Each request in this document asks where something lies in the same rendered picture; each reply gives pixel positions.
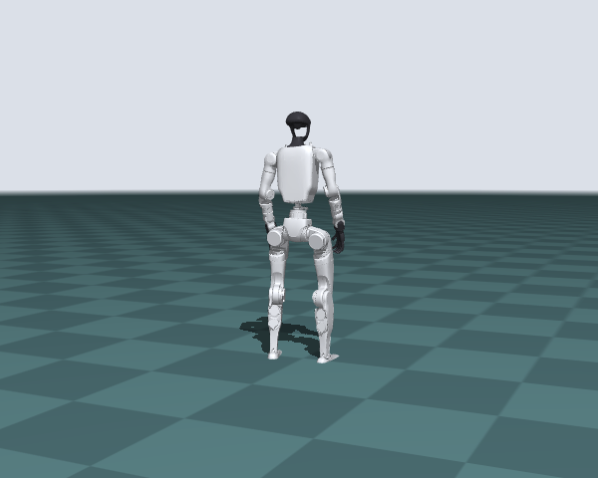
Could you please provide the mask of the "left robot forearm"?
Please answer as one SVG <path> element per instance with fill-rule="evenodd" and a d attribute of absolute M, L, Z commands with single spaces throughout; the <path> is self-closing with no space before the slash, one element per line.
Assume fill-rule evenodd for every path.
<path fill-rule="evenodd" d="M 273 215 L 272 201 L 267 201 L 259 197 L 259 205 L 262 208 L 263 220 L 268 227 L 268 230 L 275 228 L 275 217 Z"/>

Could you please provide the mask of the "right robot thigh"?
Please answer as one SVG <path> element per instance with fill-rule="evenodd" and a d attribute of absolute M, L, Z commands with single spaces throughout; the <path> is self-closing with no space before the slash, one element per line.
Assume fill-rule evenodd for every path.
<path fill-rule="evenodd" d="M 318 290 L 312 300 L 316 307 L 323 308 L 323 294 L 330 291 L 333 296 L 334 258 L 330 235 L 327 231 L 310 226 L 307 229 L 309 246 L 314 249 L 314 265 L 318 279 Z"/>

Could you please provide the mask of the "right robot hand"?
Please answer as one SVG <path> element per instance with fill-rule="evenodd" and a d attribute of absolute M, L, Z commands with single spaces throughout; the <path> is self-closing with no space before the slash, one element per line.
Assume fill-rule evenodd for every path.
<path fill-rule="evenodd" d="M 334 229 L 336 230 L 336 234 L 332 238 L 332 241 L 335 238 L 337 238 L 337 242 L 336 242 L 335 246 L 332 247 L 332 249 L 335 249 L 338 246 L 333 252 L 339 254 L 344 250 L 344 241 L 345 241 L 345 236 L 344 236 L 344 231 L 343 231 L 345 229 L 344 222 L 339 221 L 337 224 L 337 227 L 338 228 L 336 228 L 334 226 Z"/>

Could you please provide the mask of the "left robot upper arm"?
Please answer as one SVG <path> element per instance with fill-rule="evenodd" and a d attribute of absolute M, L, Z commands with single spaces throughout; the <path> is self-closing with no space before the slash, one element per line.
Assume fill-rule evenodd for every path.
<path fill-rule="evenodd" d="M 276 155 L 278 151 L 268 153 L 264 158 L 264 168 L 259 188 L 259 197 L 270 201 L 274 198 L 275 192 L 270 188 L 276 173 L 277 162 Z"/>

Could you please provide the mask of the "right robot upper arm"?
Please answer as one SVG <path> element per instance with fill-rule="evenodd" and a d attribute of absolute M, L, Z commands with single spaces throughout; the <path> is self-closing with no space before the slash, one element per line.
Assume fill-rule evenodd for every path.
<path fill-rule="evenodd" d="M 313 148 L 315 159 L 321 163 L 321 170 L 326 182 L 324 192 L 326 197 L 338 196 L 338 189 L 336 185 L 336 175 L 333 164 L 333 155 L 330 150 L 325 148 Z"/>

